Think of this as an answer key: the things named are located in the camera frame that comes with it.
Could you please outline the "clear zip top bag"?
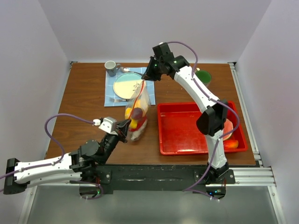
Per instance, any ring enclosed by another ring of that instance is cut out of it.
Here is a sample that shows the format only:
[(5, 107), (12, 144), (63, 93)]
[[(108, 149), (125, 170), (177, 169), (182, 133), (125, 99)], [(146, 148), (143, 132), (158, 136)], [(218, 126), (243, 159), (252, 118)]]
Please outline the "clear zip top bag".
[(141, 138), (148, 123), (147, 113), (151, 106), (150, 97), (146, 88), (146, 81), (137, 84), (133, 95), (125, 108), (125, 119), (131, 120), (128, 129), (128, 139), (131, 142)]

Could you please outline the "red apple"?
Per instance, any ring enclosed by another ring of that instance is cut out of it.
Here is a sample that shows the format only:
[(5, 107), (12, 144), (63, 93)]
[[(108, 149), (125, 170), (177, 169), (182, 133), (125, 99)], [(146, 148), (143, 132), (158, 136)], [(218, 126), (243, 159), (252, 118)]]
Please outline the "red apple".
[(145, 127), (147, 125), (147, 122), (148, 119), (138, 121), (136, 128), (130, 128), (130, 131), (134, 132), (140, 130), (142, 127)]

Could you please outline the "yellow lemon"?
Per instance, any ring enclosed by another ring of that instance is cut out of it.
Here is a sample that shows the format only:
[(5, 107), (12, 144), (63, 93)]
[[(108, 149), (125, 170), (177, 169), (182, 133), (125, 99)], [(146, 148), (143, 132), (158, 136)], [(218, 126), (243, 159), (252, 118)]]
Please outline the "yellow lemon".
[(138, 125), (138, 122), (137, 122), (136, 119), (132, 118), (131, 114), (132, 114), (132, 108), (130, 108), (130, 107), (126, 108), (126, 110), (125, 110), (125, 119), (130, 119), (131, 120), (129, 128), (136, 129), (137, 125)]

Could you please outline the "grey toy fish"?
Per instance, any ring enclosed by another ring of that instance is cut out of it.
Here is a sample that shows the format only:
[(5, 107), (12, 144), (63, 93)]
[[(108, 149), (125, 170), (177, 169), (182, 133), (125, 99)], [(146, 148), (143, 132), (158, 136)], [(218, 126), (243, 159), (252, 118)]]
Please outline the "grey toy fish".
[(141, 138), (143, 132), (144, 132), (144, 130), (141, 130), (141, 129), (131, 132), (130, 140), (131, 141), (139, 140)]

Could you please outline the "yellow apple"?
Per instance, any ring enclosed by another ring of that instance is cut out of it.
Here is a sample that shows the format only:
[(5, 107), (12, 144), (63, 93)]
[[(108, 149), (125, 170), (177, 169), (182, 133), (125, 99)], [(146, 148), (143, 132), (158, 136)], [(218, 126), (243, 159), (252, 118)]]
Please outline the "yellow apple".
[(147, 108), (147, 106), (148, 106), (148, 103), (144, 99), (138, 99), (135, 104), (135, 108), (141, 108), (143, 110), (145, 110)]

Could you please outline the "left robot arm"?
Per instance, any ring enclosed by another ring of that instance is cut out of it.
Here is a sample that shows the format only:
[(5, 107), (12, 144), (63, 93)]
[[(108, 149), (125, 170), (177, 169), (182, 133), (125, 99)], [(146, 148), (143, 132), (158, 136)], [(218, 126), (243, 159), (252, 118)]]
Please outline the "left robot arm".
[(98, 185), (96, 168), (106, 164), (119, 142), (127, 142), (131, 119), (117, 121), (105, 117), (88, 123), (105, 132), (100, 142), (89, 140), (74, 152), (62, 152), (52, 159), (32, 162), (8, 159), (6, 174), (1, 176), (5, 180), (1, 192), (13, 195), (39, 184), (64, 180)]

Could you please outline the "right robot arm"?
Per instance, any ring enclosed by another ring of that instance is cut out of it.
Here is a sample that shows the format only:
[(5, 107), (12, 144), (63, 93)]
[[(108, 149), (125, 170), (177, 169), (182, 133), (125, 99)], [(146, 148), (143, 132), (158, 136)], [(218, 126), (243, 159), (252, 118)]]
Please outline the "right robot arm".
[(220, 100), (196, 76), (196, 66), (190, 66), (183, 56), (174, 56), (169, 44), (162, 42), (153, 48), (144, 80), (159, 81), (168, 75), (180, 84), (198, 106), (201, 115), (196, 121), (198, 130), (205, 136), (208, 147), (208, 162), (203, 177), (219, 183), (228, 172), (228, 161), (224, 152), (224, 123), (231, 109), (226, 100)]

